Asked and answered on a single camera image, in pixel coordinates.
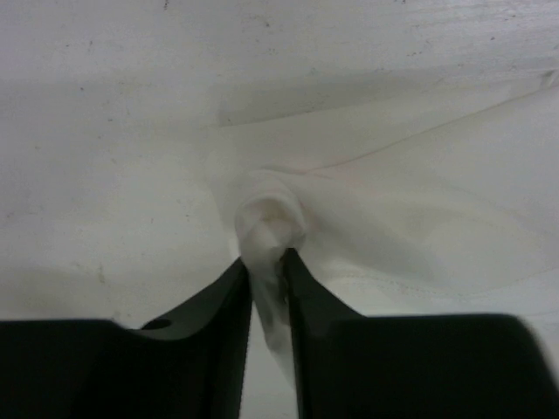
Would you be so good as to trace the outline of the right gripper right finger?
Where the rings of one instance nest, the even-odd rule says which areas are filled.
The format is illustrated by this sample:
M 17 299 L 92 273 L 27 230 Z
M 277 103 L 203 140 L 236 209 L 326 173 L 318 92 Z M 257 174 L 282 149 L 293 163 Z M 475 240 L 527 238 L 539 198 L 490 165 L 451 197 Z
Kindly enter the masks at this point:
M 282 258 L 301 418 L 555 418 L 535 336 L 506 314 L 367 317 Z

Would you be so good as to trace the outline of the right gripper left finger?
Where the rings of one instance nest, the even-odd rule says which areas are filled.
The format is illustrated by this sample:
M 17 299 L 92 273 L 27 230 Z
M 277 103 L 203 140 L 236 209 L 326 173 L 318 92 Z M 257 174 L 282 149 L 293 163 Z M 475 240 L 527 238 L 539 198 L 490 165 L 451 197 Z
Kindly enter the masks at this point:
M 109 320 L 1 325 L 4 418 L 236 418 L 252 298 L 245 266 L 139 329 Z

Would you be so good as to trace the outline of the white tank top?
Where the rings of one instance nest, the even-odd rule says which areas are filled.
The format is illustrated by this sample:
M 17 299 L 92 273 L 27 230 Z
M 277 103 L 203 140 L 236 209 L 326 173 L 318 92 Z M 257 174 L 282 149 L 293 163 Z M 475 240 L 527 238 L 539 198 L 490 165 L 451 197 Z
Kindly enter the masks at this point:
M 367 314 L 510 313 L 558 362 L 558 90 L 474 88 L 211 137 L 206 169 L 293 376 L 280 258 Z

